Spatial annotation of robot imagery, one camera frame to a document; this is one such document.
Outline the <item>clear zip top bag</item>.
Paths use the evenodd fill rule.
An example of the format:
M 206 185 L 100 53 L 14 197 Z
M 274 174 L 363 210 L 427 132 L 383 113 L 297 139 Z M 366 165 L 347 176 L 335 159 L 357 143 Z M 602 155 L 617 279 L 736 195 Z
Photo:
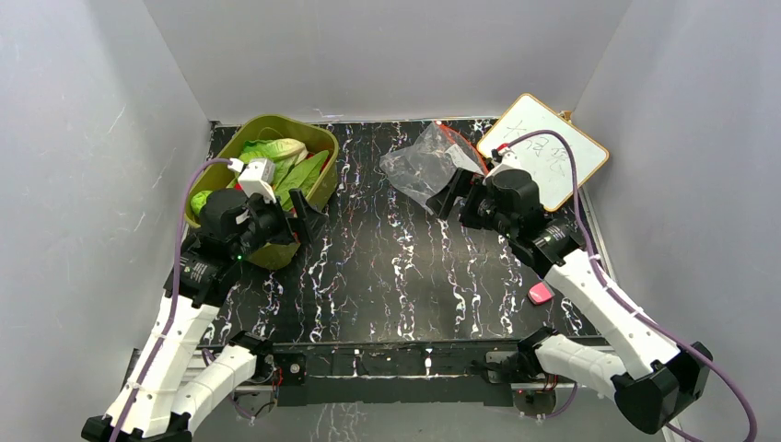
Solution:
M 380 158 L 391 186 L 425 207 L 431 196 L 449 190 L 456 169 L 486 175 L 482 155 L 461 134 L 442 122 L 430 123 L 415 142 Z

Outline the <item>green lettuce leaf toy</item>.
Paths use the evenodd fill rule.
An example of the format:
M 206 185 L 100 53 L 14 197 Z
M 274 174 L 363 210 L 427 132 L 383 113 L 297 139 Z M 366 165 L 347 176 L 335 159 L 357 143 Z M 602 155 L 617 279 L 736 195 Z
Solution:
M 292 189 L 300 189 L 308 194 L 314 187 L 321 170 L 329 159 L 329 151 L 320 151 L 296 163 L 296 157 L 276 159 L 272 187 L 277 200 L 286 211 L 293 208 L 289 194 Z

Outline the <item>small green cabbage toy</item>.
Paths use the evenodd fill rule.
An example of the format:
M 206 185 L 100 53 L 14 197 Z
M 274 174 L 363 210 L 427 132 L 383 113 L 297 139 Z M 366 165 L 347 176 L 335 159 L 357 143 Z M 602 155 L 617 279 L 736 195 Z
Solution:
M 212 191 L 205 190 L 194 194 L 190 199 L 190 208 L 192 215 L 198 217 L 202 209 L 207 203 L 208 197 L 212 194 Z

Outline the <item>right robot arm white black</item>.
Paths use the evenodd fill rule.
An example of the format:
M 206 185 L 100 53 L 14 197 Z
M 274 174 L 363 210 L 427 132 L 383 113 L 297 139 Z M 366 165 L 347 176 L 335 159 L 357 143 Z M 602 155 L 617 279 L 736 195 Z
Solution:
M 595 259 L 583 238 L 542 207 L 528 172 L 510 169 L 482 180 L 458 169 L 425 206 L 444 219 L 459 197 L 465 200 L 459 214 L 464 226 L 505 238 L 515 257 L 565 294 L 612 347 L 604 353 L 542 327 L 521 340 L 514 355 L 500 362 L 486 357 L 489 375 L 531 381 L 559 375 L 584 383 L 610 397 L 646 434 L 658 432 L 701 398 L 710 374 L 709 350 L 699 342 L 684 348 L 652 330 L 638 306 L 603 271 L 593 269 Z

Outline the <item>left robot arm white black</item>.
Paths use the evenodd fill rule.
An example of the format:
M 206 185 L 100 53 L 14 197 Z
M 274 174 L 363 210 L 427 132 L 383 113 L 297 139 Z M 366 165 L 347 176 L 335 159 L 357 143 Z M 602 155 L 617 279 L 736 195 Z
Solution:
M 194 379 L 182 379 L 206 329 L 226 303 L 241 264 L 268 244 L 308 244 L 327 217 L 299 189 L 287 211 L 237 189 L 209 195 L 200 228 L 176 251 L 147 343 L 116 400 L 86 420 L 87 441 L 190 441 L 198 426 L 240 384 L 281 375 L 271 341 L 240 331 Z

